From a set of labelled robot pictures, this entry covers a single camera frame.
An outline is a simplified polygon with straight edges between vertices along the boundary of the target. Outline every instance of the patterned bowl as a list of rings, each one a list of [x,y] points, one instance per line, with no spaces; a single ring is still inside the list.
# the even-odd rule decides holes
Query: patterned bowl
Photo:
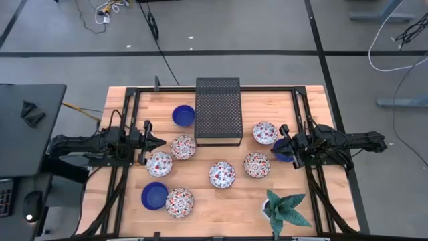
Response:
[[[147,171],[154,177],[163,177],[173,168],[173,159],[168,153],[153,153],[147,160]]]
[[[270,172],[270,161],[262,153],[250,153],[243,160],[243,168],[250,176],[262,178]]]
[[[209,169],[209,181],[216,188],[230,187],[235,177],[235,168],[225,161],[220,161]]]
[[[172,190],[167,197],[167,212],[174,218],[184,218],[193,209],[193,195],[185,188]]]
[[[275,142],[278,131],[273,124],[262,121],[254,125],[253,136],[258,143],[269,145]]]
[[[196,141],[189,136],[182,135],[171,143],[171,154],[179,160],[187,160],[196,151]]]

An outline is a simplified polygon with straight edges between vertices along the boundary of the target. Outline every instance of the blue bowl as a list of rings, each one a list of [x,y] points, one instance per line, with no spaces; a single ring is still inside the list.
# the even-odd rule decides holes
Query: blue bowl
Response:
[[[180,127],[188,127],[195,120],[195,110],[188,105],[177,107],[173,111],[173,121]]]
[[[277,140],[274,143],[274,148],[279,147],[282,144],[283,141],[284,141],[283,139]],[[282,154],[278,154],[278,153],[274,153],[274,155],[275,155],[276,159],[279,160],[279,161],[285,161],[285,162],[292,162],[292,161],[294,161],[293,156],[286,156],[286,155],[282,155]]]
[[[158,210],[167,202],[168,189],[160,182],[148,184],[141,193],[141,202],[148,210]]]

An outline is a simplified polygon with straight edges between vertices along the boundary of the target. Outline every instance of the wooden table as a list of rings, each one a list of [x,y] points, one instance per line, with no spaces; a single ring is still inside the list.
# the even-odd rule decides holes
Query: wooden table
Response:
[[[126,87],[110,87],[102,117],[102,126],[114,109],[122,110]],[[312,118],[317,123],[332,126],[332,118],[323,86],[307,86]],[[284,222],[282,236],[316,235],[314,216],[304,168],[295,170],[291,163],[276,161],[270,153],[271,145],[258,144],[252,137],[253,125],[258,121],[269,121],[277,128],[286,123],[290,135],[297,133],[297,123],[292,105],[292,96],[287,92],[242,92],[242,114],[244,138],[240,147],[199,147],[195,155],[186,161],[174,160],[172,171],[165,177],[153,177],[145,166],[136,164],[130,168],[120,236],[271,236],[269,221],[262,215],[261,205],[266,200],[266,190],[279,196],[305,193],[307,196],[296,209],[312,224],[299,227]],[[181,104],[195,106],[194,92],[150,92],[140,97],[136,126],[142,130],[144,120],[153,124],[153,135],[164,139],[167,144],[155,151],[169,152],[171,141],[179,135],[193,136],[193,126],[182,128],[175,125],[171,113]],[[113,125],[120,118],[114,117]],[[250,177],[243,168],[243,160],[251,152],[259,151],[271,160],[272,169],[263,179]],[[234,166],[235,183],[227,189],[216,189],[208,180],[208,170],[218,161],[227,161]],[[358,220],[351,197],[346,174],[340,166],[324,166],[330,201],[348,224],[359,230]],[[104,167],[89,180],[83,202],[82,221],[78,233],[85,230],[94,220],[106,201],[110,168]],[[157,211],[146,209],[140,200],[142,189],[150,182],[160,181],[169,190],[176,187],[189,189],[195,198],[195,207],[186,218],[173,218],[162,208]],[[324,208],[320,202],[320,213],[324,231],[328,231]],[[109,230],[113,227],[116,208],[110,213]]]

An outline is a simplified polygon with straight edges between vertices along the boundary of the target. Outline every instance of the mesh container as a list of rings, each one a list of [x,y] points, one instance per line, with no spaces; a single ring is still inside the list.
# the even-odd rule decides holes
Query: mesh container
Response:
[[[239,145],[243,137],[239,78],[196,79],[198,146]]]

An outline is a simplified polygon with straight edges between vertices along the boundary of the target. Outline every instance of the green leaf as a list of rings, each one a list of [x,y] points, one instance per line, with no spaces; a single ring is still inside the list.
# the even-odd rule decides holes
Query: green leaf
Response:
[[[282,215],[284,220],[297,226],[312,227],[306,219],[294,209],[288,210],[287,214]]]
[[[293,208],[291,207],[291,202],[283,202],[282,204],[279,205],[279,209],[281,213],[285,213],[285,212],[288,212],[288,210],[291,210]]]
[[[270,215],[271,215],[272,211],[269,208],[265,208],[263,211],[270,218]]]
[[[270,217],[270,226],[274,231],[275,240],[277,240],[282,230],[282,220],[277,220],[274,218],[274,215],[272,215]]]
[[[283,209],[285,209],[285,210],[288,210],[288,209],[290,209],[291,208],[291,205],[292,205],[292,198],[289,198],[289,197],[282,197],[280,200],[279,200],[279,202],[278,202],[278,205],[281,207],[281,208],[283,208]]]
[[[271,190],[267,191],[267,198],[269,199],[270,210],[274,211],[274,208],[277,205],[280,198],[276,194],[274,194]]]
[[[299,203],[302,202],[302,200],[305,198],[306,194],[297,194],[297,195],[291,195],[288,197],[283,197],[286,201],[290,202],[290,206],[292,208],[296,207]]]
[[[282,214],[278,206],[275,206],[275,219],[282,220]]]

